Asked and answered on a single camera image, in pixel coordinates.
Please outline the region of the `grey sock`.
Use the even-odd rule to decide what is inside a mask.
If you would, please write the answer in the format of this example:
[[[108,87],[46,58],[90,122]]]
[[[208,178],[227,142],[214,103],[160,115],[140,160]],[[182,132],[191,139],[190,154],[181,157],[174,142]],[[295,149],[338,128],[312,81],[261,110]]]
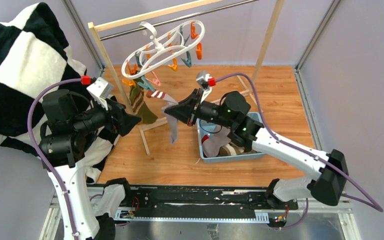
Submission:
[[[170,109],[178,105],[178,102],[175,101],[170,95],[160,90],[147,90],[146,97],[148,98],[158,98],[164,100],[166,105],[161,108],[163,114],[167,119],[167,123],[170,128],[170,143],[174,144],[178,139],[178,120],[171,115]]]
[[[206,158],[213,158],[219,154],[219,150],[222,146],[231,142],[228,137],[230,129],[216,125],[212,133],[209,134],[210,139],[202,145],[203,154]]]

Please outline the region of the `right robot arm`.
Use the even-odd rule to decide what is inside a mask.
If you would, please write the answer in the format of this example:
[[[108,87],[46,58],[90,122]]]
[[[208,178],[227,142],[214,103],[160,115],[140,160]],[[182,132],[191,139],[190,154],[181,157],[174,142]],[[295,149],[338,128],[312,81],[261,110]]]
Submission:
[[[205,120],[228,128],[228,138],[245,151],[271,155],[306,174],[290,180],[272,180],[265,192],[270,208],[310,197],[328,206],[338,205],[348,176],[344,154],[335,149],[330,153],[316,150],[277,135],[262,121],[249,117],[249,110],[250,105],[237,91],[226,93],[222,104],[215,104],[203,100],[203,91],[195,89],[164,112],[189,126]]]

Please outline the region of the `green striped sock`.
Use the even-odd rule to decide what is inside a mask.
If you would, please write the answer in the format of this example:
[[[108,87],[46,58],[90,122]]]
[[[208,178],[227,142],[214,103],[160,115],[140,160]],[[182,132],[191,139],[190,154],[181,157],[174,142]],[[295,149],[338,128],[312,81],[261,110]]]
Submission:
[[[158,117],[148,108],[144,100],[144,89],[138,84],[143,83],[140,78],[134,79],[136,85],[130,87],[129,101],[134,115],[142,120],[142,124],[153,124]]]

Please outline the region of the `brown striped sock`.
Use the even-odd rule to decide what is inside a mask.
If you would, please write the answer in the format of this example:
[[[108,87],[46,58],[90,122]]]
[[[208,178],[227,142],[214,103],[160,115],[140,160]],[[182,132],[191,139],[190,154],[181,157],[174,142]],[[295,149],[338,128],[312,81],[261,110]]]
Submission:
[[[226,144],[222,146],[219,150],[218,157],[228,157],[228,156],[239,156],[239,155],[247,155],[247,154],[255,154],[256,151],[250,150],[245,151],[244,147],[239,147],[235,144]]]

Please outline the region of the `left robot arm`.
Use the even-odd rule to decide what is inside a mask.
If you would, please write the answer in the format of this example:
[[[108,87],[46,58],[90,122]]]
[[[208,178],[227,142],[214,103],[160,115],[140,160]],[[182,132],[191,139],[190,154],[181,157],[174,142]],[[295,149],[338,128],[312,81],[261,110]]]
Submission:
[[[123,104],[107,99],[108,108],[94,106],[81,112],[73,92],[67,89],[48,93],[43,98],[43,109],[51,134],[41,132],[39,147],[55,173],[50,173],[58,193],[64,225],[74,227],[65,233],[67,240],[112,240],[116,227],[114,215],[119,206],[126,207],[133,193],[125,178],[106,182],[97,209],[93,210],[86,186],[85,152],[92,137],[102,128],[116,136],[127,135],[140,118],[125,111]]]

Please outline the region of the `light blue plastic basket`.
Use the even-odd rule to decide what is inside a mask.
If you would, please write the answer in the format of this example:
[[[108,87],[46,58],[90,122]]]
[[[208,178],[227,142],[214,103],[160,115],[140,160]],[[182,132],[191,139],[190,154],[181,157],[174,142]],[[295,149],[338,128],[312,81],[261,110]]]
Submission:
[[[255,160],[260,159],[265,156],[265,153],[262,152],[256,152],[254,154],[244,154],[244,155],[237,155],[237,156],[216,156],[216,157],[205,157],[202,150],[202,144],[201,139],[205,135],[211,134],[211,130],[214,130],[215,124],[207,122],[207,121],[201,121],[198,120],[198,126],[197,126],[197,132],[198,132],[198,144],[199,144],[199,151],[200,151],[200,157],[206,164],[213,164],[213,163],[224,163],[224,162],[234,162],[234,161],[243,161],[243,160]]]

